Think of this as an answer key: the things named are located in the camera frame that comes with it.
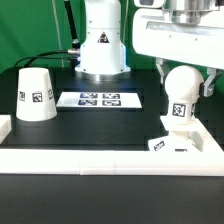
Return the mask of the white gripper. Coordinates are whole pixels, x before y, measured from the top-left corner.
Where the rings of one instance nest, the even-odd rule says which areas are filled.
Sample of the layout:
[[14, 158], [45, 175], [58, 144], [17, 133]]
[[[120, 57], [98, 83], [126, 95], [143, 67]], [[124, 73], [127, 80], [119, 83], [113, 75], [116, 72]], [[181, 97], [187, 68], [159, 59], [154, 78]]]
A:
[[210, 97], [224, 70], [224, 7], [205, 13], [196, 26], [172, 23], [163, 10], [140, 8], [134, 14], [132, 43], [138, 54], [157, 58], [161, 84], [170, 72], [167, 60], [209, 67], [202, 94]]

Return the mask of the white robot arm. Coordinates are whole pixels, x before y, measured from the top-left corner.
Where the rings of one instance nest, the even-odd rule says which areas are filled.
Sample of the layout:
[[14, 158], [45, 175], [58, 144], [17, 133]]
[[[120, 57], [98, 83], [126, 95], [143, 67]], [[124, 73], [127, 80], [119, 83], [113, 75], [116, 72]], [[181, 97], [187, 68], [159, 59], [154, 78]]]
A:
[[[154, 57], [161, 76], [168, 74], [170, 61], [205, 67], [203, 94], [212, 95], [215, 78], [224, 72], [224, 0], [133, 1], [135, 52]], [[126, 72], [119, 0], [84, 2], [86, 39], [76, 70], [93, 79]]]

